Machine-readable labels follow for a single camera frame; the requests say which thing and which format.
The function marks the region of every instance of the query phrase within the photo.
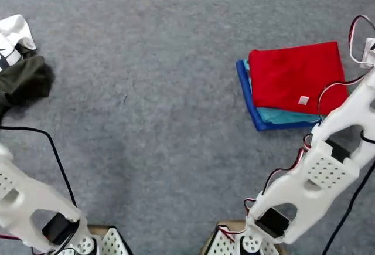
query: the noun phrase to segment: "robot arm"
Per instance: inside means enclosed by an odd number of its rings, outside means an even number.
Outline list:
[[[82,212],[51,186],[28,177],[12,160],[13,155],[0,145],[0,226],[43,253],[54,252],[64,244],[79,254],[90,254],[95,244]],[[39,209],[58,212],[67,223],[78,225],[74,236],[68,234],[63,239],[69,242],[54,244],[34,226],[31,216]]]
[[[314,126],[311,147],[294,168],[259,193],[246,217],[245,229],[230,233],[234,235],[231,239],[235,241],[237,254],[242,254],[241,250],[248,254],[269,254],[263,248],[264,242],[268,246],[293,243],[359,177],[360,170],[375,157],[375,109],[371,106],[374,100],[375,69],[372,68],[343,105]],[[361,143],[352,154],[329,139],[351,125],[363,129]],[[294,219],[287,219],[275,208],[287,203],[297,209]]]

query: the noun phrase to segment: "white cloth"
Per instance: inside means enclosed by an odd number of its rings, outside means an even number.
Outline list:
[[[0,70],[12,66],[21,55],[15,46],[20,43],[29,50],[36,46],[31,36],[29,25],[22,15],[10,16],[0,20]]]

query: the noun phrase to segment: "dark green cloth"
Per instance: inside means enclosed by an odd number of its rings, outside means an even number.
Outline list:
[[[54,75],[42,56],[25,57],[0,72],[0,119],[13,106],[48,97]]]

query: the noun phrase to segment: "table surface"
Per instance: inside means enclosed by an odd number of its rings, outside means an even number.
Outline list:
[[[337,40],[352,79],[363,70],[349,58],[350,23],[361,13],[375,19],[374,0],[0,3],[0,18],[28,20],[56,73],[49,98],[10,111],[3,125],[51,133],[88,221],[116,225],[135,254],[198,254],[218,220],[243,219],[242,200],[293,162],[309,129],[256,132],[236,60],[253,49]],[[370,35],[359,25],[355,53]],[[336,138],[353,149],[359,132]],[[1,131],[0,142],[21,170],[68,196],[44,137]],[[290,254],[321,253],[357,185],[287,246]],[[373,254],[374,198],[371,178],[330,254]],[[0,242],[1,254],[28,252]]]

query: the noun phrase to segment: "teal towel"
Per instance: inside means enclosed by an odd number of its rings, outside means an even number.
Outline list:
[[[250,71],[248,61],[244,60],[245,69]],[[251,89],[251,78],[249,76],[248,83]],[[273,124],[285,124],[293,122],[318,122],[319,116],[306,113],[296,113],[294,111],[279,110],[277,108],[257,107],[257,111],[263,122],[271,122]]]

